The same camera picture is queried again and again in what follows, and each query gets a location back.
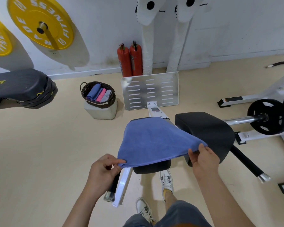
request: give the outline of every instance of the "fire extinguisher label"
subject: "fire extinguisher label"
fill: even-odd
[[[131,59],[131,69],[134,71],[135,70],[135,60],[133,56],[130,56]]]
[[[122,76],[123,76],[123,70],[122,70],[122,64],[121,64],[121,61],[119,61],[119,64],[120,64],[120,68],[121,68],[121,72],[122,72]]]

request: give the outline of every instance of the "red fire extinguisher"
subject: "red fire extinguisher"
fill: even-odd
[[[142,76],[142,48],[140,45],[133,41],[133,45],[129,48],[131,68],[133,70],[133,76]]]
[[[123,77],[129,77],[132,76],[132,70],[131,70],[131,62],[130,62],[130,56],[129,56],[129,49],[124,46],[124,44],[120,44],[119,48],[117,50],[118,59],[121,67],[121,72]]]

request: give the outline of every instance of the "gray shorts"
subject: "gray shorts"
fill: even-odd
[[[154,227],[170,227],[179,224],[192,224],[202,227],[212,227],[196,206],[185,202],[176,201],[167,210],[165,216]],[[152,224],[140,214],[131,216],[123,227],[152,227]]]

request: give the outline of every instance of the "wicker basket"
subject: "wicker basket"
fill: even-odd
[[[98,81],[93,81],[93,82],[83,82],[82,84],[80,84],[80,91],[81,91],[81,95],[82,97],[86,100],[86,102],[90,105],[93,105],[95,107],[99,107],[99,108],[108,108],[111,105],[114,104],[114,102],[116,101],[116,94],[115,94],[115,90],[108,84],[102,83],[102,82],[98,82]],[[111,90],[111,94],[109,96],[109,99],[106,102],[97,102],[95,100],[91,100],[91,99],[87,99],[87,94],[91,91],[91,89],[93,88],[93,86],[95,86],[96,84],[101,84],[102,88],[105,88],[106,90]]]

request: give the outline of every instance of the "pink towel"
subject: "pink towel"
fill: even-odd
[[[103,98],[103,96],[104,96],[105,92],[106,92],[106,89],[105,89],[105,88],[103,88],[103,90],[101,91],[101,93],[100,93],[100,95],[98,96],[98,98],[96,99],[96,101],[100,102],[100,101],[101,101],[101,99]]]

